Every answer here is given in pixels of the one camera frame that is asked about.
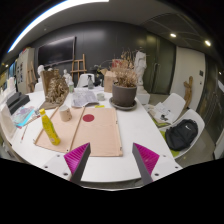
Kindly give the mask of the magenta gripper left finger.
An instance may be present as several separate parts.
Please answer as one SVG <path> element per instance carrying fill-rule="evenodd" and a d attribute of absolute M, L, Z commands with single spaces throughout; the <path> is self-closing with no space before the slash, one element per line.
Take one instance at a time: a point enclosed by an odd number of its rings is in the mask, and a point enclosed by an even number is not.
<path fill-rule="evenodd" d="M 90 152 L 90 144 L 86 143 L 64 155 L 64 159 L 72 173 L 70 179 L 72 183 L 80 183 Z"/>

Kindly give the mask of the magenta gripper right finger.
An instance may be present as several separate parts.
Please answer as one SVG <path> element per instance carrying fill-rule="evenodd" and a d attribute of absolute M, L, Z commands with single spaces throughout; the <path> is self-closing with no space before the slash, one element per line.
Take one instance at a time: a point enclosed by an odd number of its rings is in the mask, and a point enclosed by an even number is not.
<path fill-rule="evenodd" d="M 155 168 L 159 155 L 150 149 L 139 145 L 137 143 L 133 144 L 132 153 L 136 160 L 139 172 L 144 185 L 150 184 L 153 182 L 151 177 L 152 171 Z"/>

